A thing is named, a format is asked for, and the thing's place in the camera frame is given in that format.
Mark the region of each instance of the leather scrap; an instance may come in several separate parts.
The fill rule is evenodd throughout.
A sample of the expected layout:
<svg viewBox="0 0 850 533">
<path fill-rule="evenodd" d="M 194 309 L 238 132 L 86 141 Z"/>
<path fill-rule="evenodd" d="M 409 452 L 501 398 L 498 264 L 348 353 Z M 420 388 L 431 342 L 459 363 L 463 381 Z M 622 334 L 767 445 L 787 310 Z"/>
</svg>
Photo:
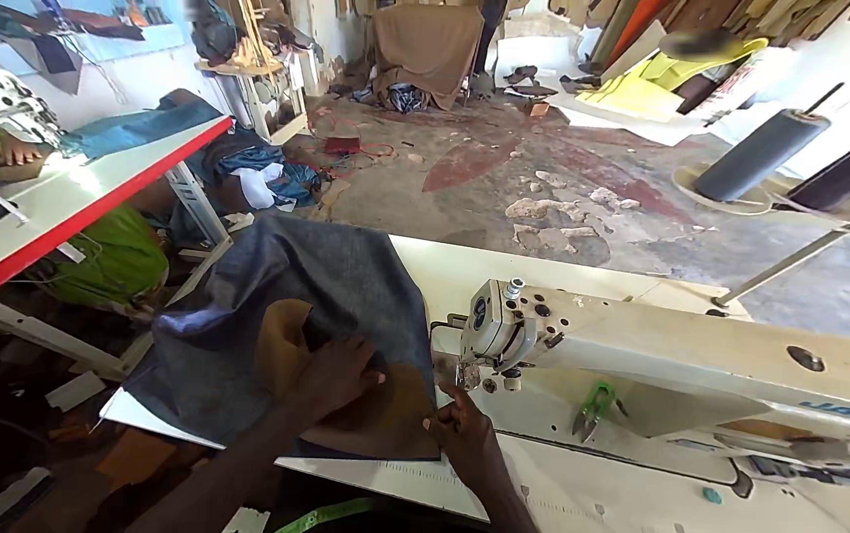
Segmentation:
<svg viewBox="0 0 850 533">
<path fill-rule="evenodd" d="M 269 305 L 254 350 L 254 367 L 278 399 L 292 392 L 300 371 L 312 357 L 303 326 L 313 306 L 301 300 Z M 422 459 L 438 446 L 421 425 L 434 409 L 421 372 L 409 364 L 378 368 L 385 383 L 324 418 L 300 438 L 326 448 L 369 457 Z"/>
</svg>

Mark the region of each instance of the covered chair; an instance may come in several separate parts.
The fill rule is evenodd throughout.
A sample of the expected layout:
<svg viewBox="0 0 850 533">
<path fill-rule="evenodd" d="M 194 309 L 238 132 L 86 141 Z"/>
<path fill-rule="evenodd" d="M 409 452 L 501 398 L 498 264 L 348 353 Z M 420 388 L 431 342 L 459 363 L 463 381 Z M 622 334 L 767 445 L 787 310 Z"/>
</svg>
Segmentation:
<svg viewBox="0 0 850 533">
<path fill-rule="evenodd" d="M 411 83 L 447 111 L 474 61 L 483 28 L 477 6 L 402 5 L 372 16 L 378 76 L 372 90 L 392 108 L 389 87 Z"/>
</svg>

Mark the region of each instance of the cracked floor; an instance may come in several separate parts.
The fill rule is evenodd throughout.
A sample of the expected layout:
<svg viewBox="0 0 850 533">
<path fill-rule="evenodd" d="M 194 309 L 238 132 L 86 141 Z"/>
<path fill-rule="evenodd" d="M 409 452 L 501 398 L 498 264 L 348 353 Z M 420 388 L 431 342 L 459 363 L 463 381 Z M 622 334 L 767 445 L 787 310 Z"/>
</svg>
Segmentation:
<svg viewBox="0 0 850 533">
<path fill-rule="evenodd" d="M 316 105 L 336 117 L 335 129 L 316 121 L 321 133 L 358 129 L 367 151 L 395 149 L 356 157 L 329 208 L 334 222 L 727 287 L 824 233 L 717 212 L 681 194 L 675 168 L 729 149 L 714 136 L 669 148 L 623 130 L 570 128 L 555 110 L 529 118 L 505 98 L 409 115 L 342 99 Z M 742 302 L 757 321 L 850 336 L 850 237 Z"/>
</svg>

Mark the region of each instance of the gray fabric roll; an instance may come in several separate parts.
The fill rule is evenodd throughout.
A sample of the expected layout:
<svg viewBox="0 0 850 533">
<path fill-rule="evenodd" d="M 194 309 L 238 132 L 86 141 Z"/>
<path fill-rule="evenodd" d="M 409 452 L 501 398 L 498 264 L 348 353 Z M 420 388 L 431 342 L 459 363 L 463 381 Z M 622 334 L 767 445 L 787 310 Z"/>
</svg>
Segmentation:
<svg viewBox="0 0 850 533">
<path fill-rule="evenodd" d="M 695 181 L 695 191 L 719 202 L 737 200 L 831 125 L 823 116 L 785 109 L 711 165 Z"/>
</svg>

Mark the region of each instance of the green cloth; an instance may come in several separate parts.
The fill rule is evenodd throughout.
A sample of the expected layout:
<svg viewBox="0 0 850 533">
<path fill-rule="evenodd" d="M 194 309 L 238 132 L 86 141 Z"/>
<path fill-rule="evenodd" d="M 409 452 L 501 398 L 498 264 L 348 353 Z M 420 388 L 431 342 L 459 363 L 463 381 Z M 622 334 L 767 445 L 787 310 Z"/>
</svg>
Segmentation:
<svg viewBox="0 0 850 533">
<path fill-rule="evenodd" d="M 146 220 L 121 205 L 67 241 L 86 255 L 59 263 L 48 285 L 64 302 L 118 308 L 159 287 L 168 259 Z"/>
</svg>

